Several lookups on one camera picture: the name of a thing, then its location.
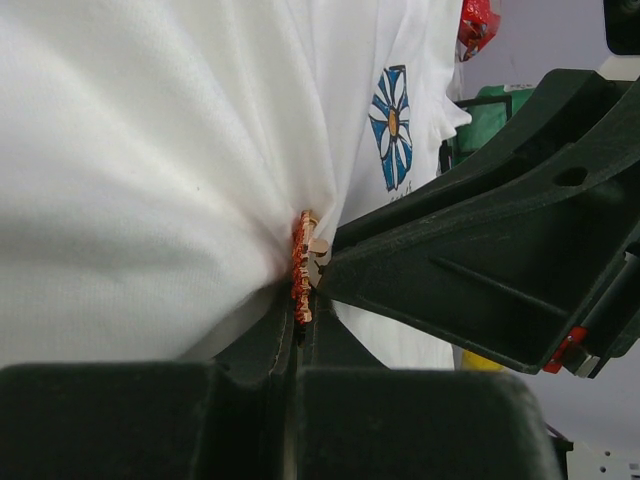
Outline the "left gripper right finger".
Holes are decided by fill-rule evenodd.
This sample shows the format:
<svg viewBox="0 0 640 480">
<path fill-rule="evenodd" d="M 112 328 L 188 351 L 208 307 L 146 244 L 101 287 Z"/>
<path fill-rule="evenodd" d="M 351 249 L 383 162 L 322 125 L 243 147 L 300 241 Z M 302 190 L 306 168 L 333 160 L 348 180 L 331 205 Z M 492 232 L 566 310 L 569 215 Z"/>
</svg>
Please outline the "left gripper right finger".
<svg viewBox="0 0 640 480">
<path fill-rule="evenodd" d="M 313 296 L 296 380 L 300 479 L 557 479 L 536 399 L 506 373 L 391 370 Z"/>
</svg>

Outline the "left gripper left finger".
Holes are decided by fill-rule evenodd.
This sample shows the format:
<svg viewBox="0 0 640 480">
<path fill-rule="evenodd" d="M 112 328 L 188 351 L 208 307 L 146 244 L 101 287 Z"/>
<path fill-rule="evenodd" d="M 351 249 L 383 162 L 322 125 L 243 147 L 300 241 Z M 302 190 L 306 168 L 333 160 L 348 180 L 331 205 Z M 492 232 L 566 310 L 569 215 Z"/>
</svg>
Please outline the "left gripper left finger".
<svg viewBox="0 0 640 480">
<path fill-rule="evenodd" d="M 1 475 L 281 479 L 293 340 L 293 301 L 282 287 L 209 360 L 6 367 Z"/>
</svg>

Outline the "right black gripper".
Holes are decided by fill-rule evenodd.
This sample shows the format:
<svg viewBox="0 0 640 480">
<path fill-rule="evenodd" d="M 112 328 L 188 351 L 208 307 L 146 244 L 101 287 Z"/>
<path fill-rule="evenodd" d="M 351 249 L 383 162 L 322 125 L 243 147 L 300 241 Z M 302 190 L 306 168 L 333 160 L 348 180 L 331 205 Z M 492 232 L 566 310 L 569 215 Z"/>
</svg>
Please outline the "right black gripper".
<svg viewBox="0 0 640 480">
<path fill-rule="evenodd" d="M 519 372 L 596 377 L 639 339 L 639 85 L 614 82 L 602 119 L 532 170 L 333 248 L 319 292 Z"/>
</svg>

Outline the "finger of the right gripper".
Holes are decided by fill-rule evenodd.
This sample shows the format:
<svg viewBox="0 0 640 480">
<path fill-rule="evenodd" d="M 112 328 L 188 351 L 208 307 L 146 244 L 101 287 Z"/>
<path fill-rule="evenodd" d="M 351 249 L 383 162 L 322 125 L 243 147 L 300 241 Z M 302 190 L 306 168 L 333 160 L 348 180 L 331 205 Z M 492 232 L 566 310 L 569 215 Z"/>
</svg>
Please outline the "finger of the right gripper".
<svg viewBox="0 0 640 480">
<path fill-rule="evenodd" d="M 551 71 L 505 126 L 462 164 L 402 199 L 341 226 L 333 248 L 353 247 L 523 175 L 577 141 L 619 99 L 619 85 L 595 71 Z"/>
</svg>

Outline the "red maple leaf brooch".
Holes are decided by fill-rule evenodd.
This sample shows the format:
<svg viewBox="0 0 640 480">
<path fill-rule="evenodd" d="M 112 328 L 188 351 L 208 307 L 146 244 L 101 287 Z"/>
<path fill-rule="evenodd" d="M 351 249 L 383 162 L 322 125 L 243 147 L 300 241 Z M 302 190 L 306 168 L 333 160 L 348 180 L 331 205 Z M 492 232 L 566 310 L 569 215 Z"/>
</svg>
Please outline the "red maple leaf brooch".
<svg viewBox="0 0 640 480">
<path fill-rule="evenodd" d="M 313 212 L 303 210 L 293 230 L 291 297 L 294 301 L 296 342 L 299 346 L 304 345 L 307 326 L 313 320 L 310 307 L 313 289 L 310 262 L 314 257 L 325 256 L 330 249 L 327 240 L 315 236 L 317 225 L 318 220 Z"/>
</svg>

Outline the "white t-shirt daisy print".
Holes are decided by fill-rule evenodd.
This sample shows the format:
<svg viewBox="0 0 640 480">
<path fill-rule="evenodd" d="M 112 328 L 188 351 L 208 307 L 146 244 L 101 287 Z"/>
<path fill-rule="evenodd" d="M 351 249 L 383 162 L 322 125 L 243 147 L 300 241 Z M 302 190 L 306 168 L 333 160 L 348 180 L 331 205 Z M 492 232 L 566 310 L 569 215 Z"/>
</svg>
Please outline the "white t-shirt daisy print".
<svg viewBox="0 0 640 480">
<path fill-rule="evenodd" d="M 431 181 L 458 1 L 5 1 L 1 362 L 205 359 Z"/>
</svg>

